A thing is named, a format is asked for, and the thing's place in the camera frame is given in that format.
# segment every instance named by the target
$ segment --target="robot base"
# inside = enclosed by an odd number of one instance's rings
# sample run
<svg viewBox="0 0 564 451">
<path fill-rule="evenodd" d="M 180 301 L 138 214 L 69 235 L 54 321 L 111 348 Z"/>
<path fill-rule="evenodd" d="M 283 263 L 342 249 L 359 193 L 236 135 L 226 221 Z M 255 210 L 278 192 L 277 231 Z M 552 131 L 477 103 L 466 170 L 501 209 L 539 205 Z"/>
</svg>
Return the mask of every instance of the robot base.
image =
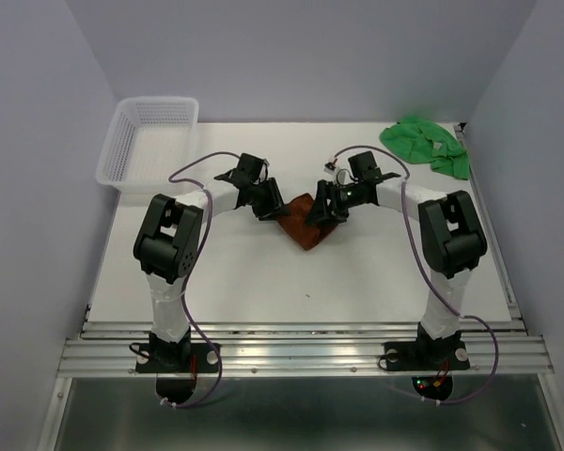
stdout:
<svg viewBox="0 0 564 451">
<path fill-rule="evenodd" d="M 221 345 L 214 343 L 218 351 L 221 349 Z M 141 343 L 139 345 L 139 350 L 141 352 L 149 353 L 149 343 Z M 217 373 L 218 365 L 217 360 L 208 358 L 209 353 L 212 349 L 207 343 L 193 343 L 190 349 L 190 356 L 185 362 L 179 365 L 164 365 L 157 360 L 148 360 L 144 364 L 136 361 L 135 371 L 139 374 L 167 374 L 167 373 L 187 373 L 192 374 L 192 363 L 196 358 L 196 374 L 207 373 L 213 374 Z"/>
<path fill-rule="evenodd" d="M 459 341 L 453 352 L 446 355 L 450 371 L 470 369 L 466 345 Z M 384 343 L 384 356 L 379 366 L 388 372 L 398 371 L 437 371 L 444 361 L 438 362 L 422 356 L 416 351 L 414 341 L 391 341 Z"/>
</svg>

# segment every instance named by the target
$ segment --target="white wall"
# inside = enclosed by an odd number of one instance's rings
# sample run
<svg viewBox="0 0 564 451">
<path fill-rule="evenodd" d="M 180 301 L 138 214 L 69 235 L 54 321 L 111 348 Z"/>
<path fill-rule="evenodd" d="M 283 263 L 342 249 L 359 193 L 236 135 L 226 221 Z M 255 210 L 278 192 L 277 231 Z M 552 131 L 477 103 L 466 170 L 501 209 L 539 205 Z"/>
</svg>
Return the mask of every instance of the white wall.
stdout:
<svg viewBox="0 0 564 451">
<path fill-rule="evenodd" d="M 115 94 L 202 120 L 466 120 L 534 0 L 67 0 Z"/>
<path fill-rule="evenodd" d="M 62 0 L 0 0 L 0 450 L 34 449 L 114 206 L 112 92 Z"/>
<path fill-rule="evenodd" d="M 466 127 L 526 324 L 564 396 L 564 0 L 540 0 Z"/>
</svg>

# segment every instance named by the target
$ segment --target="wire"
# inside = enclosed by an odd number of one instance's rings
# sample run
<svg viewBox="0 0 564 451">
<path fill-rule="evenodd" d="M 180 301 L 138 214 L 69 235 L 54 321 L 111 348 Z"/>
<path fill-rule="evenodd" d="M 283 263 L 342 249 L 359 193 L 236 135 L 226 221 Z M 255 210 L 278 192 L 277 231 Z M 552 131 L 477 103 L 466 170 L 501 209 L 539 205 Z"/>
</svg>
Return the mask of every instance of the wire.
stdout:
<svg viewBox="0 0 564 451">
<path fill-rule="evenodd" d="M 192 379 L 196 381 L 196 354 L 192 356 L 192 361 L 190 362 L 190 374 L 192 374 Z"/>
<path fill-rule="evenodd" d="M 140 346 L 140 343 L 132 343 L 128 348 L 130 351 L 133 352 L 135 355 L 142 357 L 143 359 L 150 360 L 150 356 L 146 352 L 142 352 L 140 349 L 134 348 L 134 346 Z"/>
<path fill-rule="evenodd" d="M 420 275 L 422 276 L 422 278 L 424 279 L 424 282 L 426 283 L 426 285 L 428 285 L 429 289 L 432 291 L 434 296 L 436 296 L 438 298 L 438 300 L 445 306 L 445 308 L 449 312 L 451 312 L 454 316 L 456 316 L 458 318 L 473 319 L 473 320 L 479 322 L 482 325 L 482 327 L 484 327 L 486 329 L 486 331 L 489 333 L 489 335 L 491 336 L 491 339 L 493 341 L 493 348 L 494 348 L 494 358 L 493 358 L 493 366 L 491 368 L 491 373 L 489 373 L 487 380 L 477 390 L 475 390 L 473 393 L 471 393 L 470 395 L 467 395 L 465 397 L 461 397 L 461 398 L 458 398 L 458 399 L 450 399 L 450 400 L 446 400 L 446 401 L 435 401 L 434 399 L 430 399 L 430 401 L 436 402 L 437 404 L 444 404 L 444 405 L 462 404 L 462 403 L 469 401 L 470 399 L 473 399 L 473 398 L 477 397 L 478 395 L 480 395 L 483 391 L 485 391 L 487 389 L 487 387 L 493 381 L 495 373 L 497 372 L 497 367 L 499 366 L 499 343 L 497 341 L 497 336 L 495 335 L 495 332 L 493 331 L 493 329 L 491 328 L 489 323 L 487 323 L 484 319 L 482 319 L 482 318 L 480 318 L 476 315 L 464 315 L 463 316 L 453 305 L 451 305 L 445 299 L 445 297 L 439 292 L 439 290 L 436 289 L 436 287 L 432 284 L 432 281 L 430 280 L 430 278 L 426 274 L 426 270 L 424 269 L 424 264 L 422 263 L 422 259 L 420 258 L 420 255 L 417 252 L 417 248 L 416 248 L 416 245 L 415 245 L 415 239 L 414 239 L 414 232 L 412 231 L 412 227 L 410 226 L 410 219 L 409 219 L 409 216 L 407 214 L 407 194 L 405 193 L 405 191 L 406 191 L 407 180 L 412 175 L 410 173 L 410 170 L 408 169 L 407 165 L 402 160 L 400 160 L 399 157 L 397 157 L 396 155 L 393 155 L 388 150 L 384 150 L 382 148 L 376 148 L 374 146 L 367 146 L 367 145 L 357 145 L 357 146 L 350 146 L 348 148 L 344 148 L 342 150 L 339 150 L 337 153 L 335 153 L 335 157 L 338 158 L 343 153 L 348 152 L 350 150 L 355 150 L 357 148 L 367 148 L 369 150 L 375 150 L 377 152 L 380 152 L 380 153 L 386 155 L 387 157 L 395 160 L 401 166 L 401 168 L 405 172 L 405 179 L 403 179 L 403 183 L 401 184 L 401 209 L 402 209 L 402 213 L 403 213 L 403 223 L 405 223 L 405 228 L 407 230 L 407 238 L 410 242 L 410 247 L 412 248 L 412 253 L 414 254 L 415 264 L 417 265 L 417 268 L 420 271 Z M 393 388 L 393 390 L 400 391 L 403 394 L 409 395 L 411 397 L 420 398 L 420 396 L 415 396 L 412 393 L 406 392 L 404 390 L 397 389 L 395 387 L 389 386 L 389 388 Z"/>
<path fill-rule="evenodd" d="M 195 160 L 195 161 L 191 162 L 190 164 L 186 164 L 182 169 L 178 169 L 176 172 L 174 172 L 172 175 L 170 175 L 167 180 L 169 181 L 169 183 L 181 183 L 181 182 L 183 182 L 183 181 L 188 181 L 188 182 L 194 183 L 194 184 L 200 183 L 200 182 L 197 182 L 196 180 L 191 180 L 191 179 L 175 180 L 175 178 L 176 178 L 179 174 L 181 174 L 182 172 L 187 171 L 188 169 L 190 169 L 191 167 L 196 166 L 197 164 L 202 163 L 202 162 L 204 162 L 205 160 L 208 160 L 208 159 L 211 158 L 211 157 L 216 157 L 216 156 L 218 156 L 218 155 L 228 155 L 228 156 L 230 156 L 230 157 L 238 158 L 239 160 L 241 159 L 241 157 L 240 157 L 238 154 L 233 153 L 233 152 L 224 152 L 224 151 L 221 151 L 221 152 L 213 152 L 213 153 L 210 153 L 210 154 L 208 154 L 208 155 L 205 155 L 204 157 L 200 157 L 198 160 Z"/>
<path fill-rule="evenodd" d="M 349 169 L 347 169 L 346 167 L 343 167 L 342 169 L 340 169 L 337 172 L 337 176 L 335 177 L 335 182 L 338 183 L 340 186 L 347 186 L 347 183 L 341 183 L 340 180 L 338 179 L 338 176 L 343 172 L 346 172 L 347 174 L 349 174 L 349 179 L 351 181 L 356 181 L 356 179 L 354 179 L 353 176 L 351 175 L 351 171 Z"/>
<path fill-rule="evenodd" d="M 180 298 L 180 300 L 181 300 L 181 308 L 183 309 L 184 314 L 186 315 L 186 318 L 188 318 L 188 322 L 190 322 L 190 324 L 192 324 L 192 326 L 195 328 L 195 331 L 200 335 L 200 337 L 205 341 L 205 343 L 207 343 L 209 348 L 211 348 L 211 350 L 215 353 L 215 356 L 217 357 L 217 379 L 215 380 L 215 383 L 211 386 L 209 391 L 205 395 L 200 397 L 199 399 L 191 401 L 191 402 L 183 403 L 183 404 L 176 404 L 176 403 L 169 402 L 166 398 L 162 398 L 159 395 L 157 395 L 157 397 L 161 400 L 162 403 L 164 403 L 165 405 L 172 407 L 174 409 L 188 409 L 190 407 L 197 406 L 198 404 L 201 404 L 202 402 L 207 400 L 207 398 L 212 395 L 212 393 L 215 391 L 215 389 L 219 385 L 219 382 L 222 379 L 224 367 L 223 367 L 222 357 L 221 357 L 221 354 L 219 352 L 219 349 L 217 349 L 217 347 L 207 337 L 207 335 L 200 329 L 200 327 L 198 327 L 198 324 L 196 324 L 195 319 L 190 314 L 190 310 L 188 309 L 188 304 L 186 303 L 186 287 L 188 286 L 188 281 L 190 280 L 190 276 L 192 275 L 193 271 L 195 270 L 196 262 L 198 261 L 198 258 L 200 257 L 200 255 L 203 252 L 203 248 L 205 247 L 205 242 L 207 242 L 207 237 L 209 236 L 209 232 L 211 231 L 211 224 L 212 224 L 212 219 L 213 219 L 213 197 L 212 197 L 211 193 L 208 190 L 205 189 L 205 185 L 202 184 L 200 181 L 197 181 L 197 180 L 194 180 L 194 179 L 173 180 L 173 178 L 175 176 L 177 176 L 183 170 L 186 170 L 189 167 L 192 167 L 197 163 L 200 163 L 204 160 L 207 160 L 208 158 L 213 157 L 215 155 L 222 155 L 222 154 L 228 155 L 228 154 L 230 154 L 230 152 L 214 152 L 214 153 L 211 153 L 209 155 L 206 155 L 206 156 L 202 157 L 201 159 L 198 159 L 195 162 L 190 163 L 187 166 L 184 166 L 182 169 L 176 171 L 175 173 L 173 173 L 169 177 L 169 181 L 171 183 L 183 183 L 183 182 L 192 183 L 195 186 L 197 186 L 198 188 L 200 188 L 201 190 L 203 190 L 203 192 L 207 195 L 207 210 L 208 210 L 208 212 L 207 212 L 207 224 L 205 225 L 205 233 L 203 234 L 203 238 L 200 241 L 200 244 L 198 245 L 198 250 L 196 251 L 195 263 L 194 263 L 192 269 L 190 270 L 190 272 L 188 272 L 188 275 L 186 275 L 186 278 L 184 279 L 184 281 L 181 285 L 181 298 Z"/>
<path fill-rule="evenodd" d="M 437 382 L 438 385 L 436 385 L 436 386 L 441 386 L 441 385 L 443 385 L 443 382 L 445 382 L 445 379 L 447 379 L 447 374 L 449 374 L 449 360 L 447 360 L 447 361 L 445 362 L 445 368 L 446 368 L 445 374 L 443 375 L 443 377 L 441 378 L 441 380 Z"/>
<path fill-rule="evenodd" d="M 441 367 L 439 368 L 439 371 L 436 373 L 436 376 L 434 376 L 434 380 L 438 381 L 439 376 L 441 376 L 441 373 L 443 372 L 443 370 L 445 371 L 445 373 L 447 373 L 449 371 L 449 360 L 445 360 L 443 363 L 441 363 Z"/>
</svg>

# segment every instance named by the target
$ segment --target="red-brown fabric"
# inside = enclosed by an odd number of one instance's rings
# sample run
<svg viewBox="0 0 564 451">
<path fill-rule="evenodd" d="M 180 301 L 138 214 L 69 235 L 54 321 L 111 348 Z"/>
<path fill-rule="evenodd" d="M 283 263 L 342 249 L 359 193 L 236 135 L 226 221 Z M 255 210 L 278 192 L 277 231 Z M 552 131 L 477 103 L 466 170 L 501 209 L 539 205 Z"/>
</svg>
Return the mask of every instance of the red-brown fabric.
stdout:
<svg viewBox="0 0 564 451">
<path fill-rule="evenodd" d="M 313 249 L 337 227 L 328 225 L 306 225 L 305 219 L 313 206 L 313 197 L 306 193 L 292 199 L 288 204 L 290 216 L 279 216 L 278 223 L 284 231 L 303 249 Z"/>
</svg>

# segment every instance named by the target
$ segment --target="green cloth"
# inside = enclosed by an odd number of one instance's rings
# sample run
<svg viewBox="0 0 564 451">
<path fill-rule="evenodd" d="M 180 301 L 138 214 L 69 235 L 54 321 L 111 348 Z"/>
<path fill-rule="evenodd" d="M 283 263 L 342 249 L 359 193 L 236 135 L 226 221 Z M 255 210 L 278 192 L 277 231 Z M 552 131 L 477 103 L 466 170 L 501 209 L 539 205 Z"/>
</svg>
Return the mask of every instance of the green cloth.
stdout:
<svg viewBox="0 0 564 451">
<path fill-rule="evenodd" d="M 407 163 L 430 163 L 431 169 L 456 179 L 470 178 L 466 149 L 443 127 L 416 116 L 385 129 L 380 141 Z"/>
</svg>

